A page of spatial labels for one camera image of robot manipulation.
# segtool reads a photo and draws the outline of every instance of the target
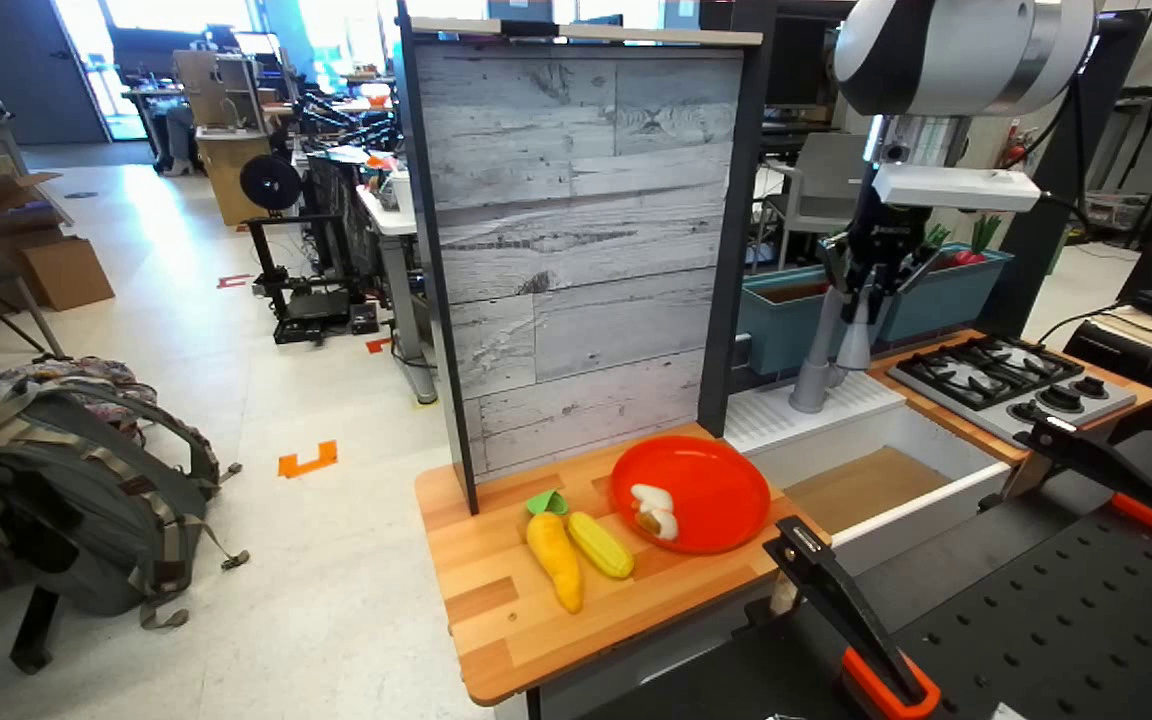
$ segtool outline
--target gray wooden panel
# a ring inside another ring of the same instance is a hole
[[[420,46],[480,478],[695,419],[740,50]]]

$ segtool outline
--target orange tape marker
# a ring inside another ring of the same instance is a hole
[[[282,478],[301,478],[306,473],[331,466],[337,464],[337,441],[320,441],[320,455],[317,460],[295,460],[295,455],[278,455],[278,475]]]

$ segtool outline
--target concrete floor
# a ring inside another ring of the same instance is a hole
[[[0,592],[0,716],[492,716],[461,688],[412,497],[417,473],[449,460],[439,407],[420,407],[365,340],[276,348],[263,300],[217,289],[256,258],[219,224],[207,180],[66,169],[49,193],[94,193],[65,206],[114,284],[106,304],[51,310],[55,336],[74,355],[127,359],[245,464],[211,522],[253,563],[229,575],[203,544],[176,631],[65,611],[41,675],[9,665],[29,592]],[[1126,268],[1133,251],[1067,249],[1024,336],[1106,304]],[[0,362],[15,359],[29,350],[0,331]],[[276,475],[276,455],[320,441],[338,442],[337,466]]]

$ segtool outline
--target red bowl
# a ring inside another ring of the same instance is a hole
[[[631,483],[672,497],[677,538],[638,522]],[[771,489],[752,460],[720,441],[654,437],[631,442],[610,466],[610,506],[643,538],[672,551],[727,551],[769,526]]]

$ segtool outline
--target gray backpack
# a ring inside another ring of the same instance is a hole
[[[90,402],[181,437],[186,473],[106,428]],[[186,611],[157,621],[157,607],[186,588],[219,478],[211,442],[157,402],[110,387],[0,387],[0,544],[22,580],[78,611],[114,615],[140,604],[142,627],[185,624]]]

